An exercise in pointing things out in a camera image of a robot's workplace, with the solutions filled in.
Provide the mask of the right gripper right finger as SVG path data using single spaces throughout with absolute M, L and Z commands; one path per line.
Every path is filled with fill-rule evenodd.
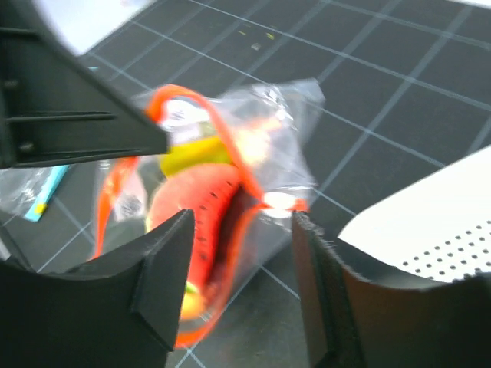
M 443 283 L 390 266 L 292 217 L 312 367 L 488 367 L 490 276 Z

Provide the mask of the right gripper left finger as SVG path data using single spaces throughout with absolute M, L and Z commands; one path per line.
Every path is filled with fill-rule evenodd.
M 29 267 L 1 233 L 3 367 L 162 367 L 179 329 L 193 247 L 185 209 L 64 273 Z

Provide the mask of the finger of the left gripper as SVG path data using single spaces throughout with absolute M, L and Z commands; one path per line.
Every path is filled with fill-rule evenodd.
M 166 151 L 166 134 L 79 62 L 36 2 L 1 3 L 3 169 Z

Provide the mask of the orange papaya slice toy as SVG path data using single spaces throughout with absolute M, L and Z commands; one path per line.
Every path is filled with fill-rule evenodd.
M 175 348 L 191 347 L 211 332 L 238 284 L 250 272 L 252 257 L 246 236 L 259 209 L 244 189 L 233 196 L 222 220 L 215 261 L 204 289 L 204 311 L 198 318 L 180 322 Z

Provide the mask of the white perforated plastic basket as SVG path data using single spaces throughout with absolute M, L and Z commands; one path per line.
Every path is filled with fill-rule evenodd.
M 407 273 L 451 282 L 490 271 L 490 148 L 359 213 L 338 237 Z

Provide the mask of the watermelon slice toy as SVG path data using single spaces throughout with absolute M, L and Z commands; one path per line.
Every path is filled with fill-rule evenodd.
M 193 251 L 186 286 L 193 293 L 200 293 L 206 285 L 216 257 L 221 221 L 239 184 L 235 166 L 203 163 L 171 176 L 153 194 L 147 231 L 184 209 L 193 211 Z

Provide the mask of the yellow lemon toy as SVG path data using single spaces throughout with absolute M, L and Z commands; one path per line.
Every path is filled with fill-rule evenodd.
M 226 147 L 218 136 L 172 146 L 168 153 L 159 157 L 160 169 L 167 177 L 201 163 L 231 162 Z

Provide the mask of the orange zipper clear bag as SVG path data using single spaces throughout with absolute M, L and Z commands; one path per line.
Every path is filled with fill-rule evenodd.
M 218 97 L 167 84 L 133 97 L 168 137 L 162 155 L 99 165 L 94 258 L 135 245 L 189 210 L 178 282 L 177 348 L 215 327 L 236 288 L 282 246 L 316 185 L 302 153 L 325 97 L 314 78 L 249 84 Z

